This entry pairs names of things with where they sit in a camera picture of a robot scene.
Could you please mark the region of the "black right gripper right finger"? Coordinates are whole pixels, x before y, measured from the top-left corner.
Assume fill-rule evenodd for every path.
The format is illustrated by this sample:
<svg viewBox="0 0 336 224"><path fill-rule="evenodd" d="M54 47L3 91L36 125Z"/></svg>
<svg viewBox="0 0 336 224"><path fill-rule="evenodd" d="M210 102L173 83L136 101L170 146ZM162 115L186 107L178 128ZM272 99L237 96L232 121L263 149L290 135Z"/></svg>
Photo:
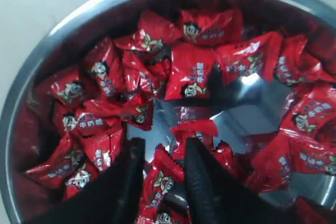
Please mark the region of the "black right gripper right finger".
<svg viewBox="0 0 336 224"><path fill-rule="evenodd" d="M262 200L230 174L197 138L188 138L185 190L193 223L296 223L293 211Z"/></svg>

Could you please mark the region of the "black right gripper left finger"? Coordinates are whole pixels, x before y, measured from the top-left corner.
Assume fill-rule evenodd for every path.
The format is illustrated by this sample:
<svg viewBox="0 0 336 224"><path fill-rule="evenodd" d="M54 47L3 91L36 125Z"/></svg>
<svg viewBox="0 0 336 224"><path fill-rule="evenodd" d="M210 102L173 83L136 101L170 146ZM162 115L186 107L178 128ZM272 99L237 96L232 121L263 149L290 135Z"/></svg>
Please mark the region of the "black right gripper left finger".
<svg viewBox="0 0 336 224"><path fill-rule="evenodd" d="M145 140L132 138L84 189L29 223L134 223L142 194Z"/></svg>

